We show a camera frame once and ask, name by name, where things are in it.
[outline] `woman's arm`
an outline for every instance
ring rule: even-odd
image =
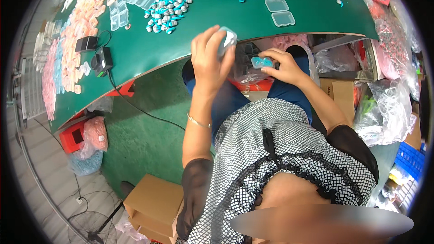
[[[182,166],[191,160],[212,160],[210,154],[211,107],[217,92],[224,83],[235,60],[235,46],[229,48],[222,62],[217,60],[217,50],[226,31],[216,25],[199,34],[191,42],[191,62],[196,85],[193,89],[189,115],[200,125],[188,120],[182,144]]]
[[[310,104],[315,109],[319,119],[327,129],[327,134],[330,134],[339,125],[345,124],[350,126],[350,123],[338,105],[313,82],[309,75],[300,69],[290,53],[283,52],[277,48],[271,48],[260,53],[259,56],[272,57],[280,63],[279,70],[264,67],[261,71],[280,81],[297,86],[306,95]]]

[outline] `pile of earplugs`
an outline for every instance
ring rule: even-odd
[[[145,18],[151,17],[146,30],[155,33],[165,31],[171,34],[178,25],[178,20],[184,17],[183,13],[187,12],[188,5],[192,2],[192,0],[155,0],[151,8],[144,12]]]

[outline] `green workbench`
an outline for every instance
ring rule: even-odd
[[[143,17],[144,11],[128,4],[131,28],[112,32],[107,45],[113,59],[114,83],[116,86],[126,84],[156,68],[188,57],[190,41],[215,24],[234,30],[240,41],[304,33],[340,33],[377,39],[374,22],[363,0],[343,0],[343,8],[336,0],[286,0],[296,24],[285,27],[274,25],[264,1],[193,0],[185,18],[170,35],[147,32],[149,19]],[[76,0],[55,19],[65,22],[75,3]],[[98,17],[98,21],[99,32],[109,30],[109,11]],[[82,53],[82,63],[90,63],[93,55],[93,52]],[[78,84],[82,87],[81,94],[65,92],[57,95],[55,120],[50,122],[53,133],[90,103],[113,90],[107,77],[97,78],[93,71]]]

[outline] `gray floor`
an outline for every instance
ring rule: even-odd
[[[400,143],[393,143],[389,145],[375,145],[371,147],[371,152],[377,159],[378,171],[380,176],[378,177],[378,185],[372,191],[371,198],[368,201],[368,207],[375,206],[375,200],[378,194],[381,192],[384,184],[389,178],[389,171],[392,169],[395,161],[396,153],[398,152]]]

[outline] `woman's left hand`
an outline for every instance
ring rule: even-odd
[[[235,60],[235,46],[231,46],[219,62],[217,50],[226,31],[215,25],[191,41],[191,62],[194,68],[196,86],[200,95],[215,97],[223,85]]]

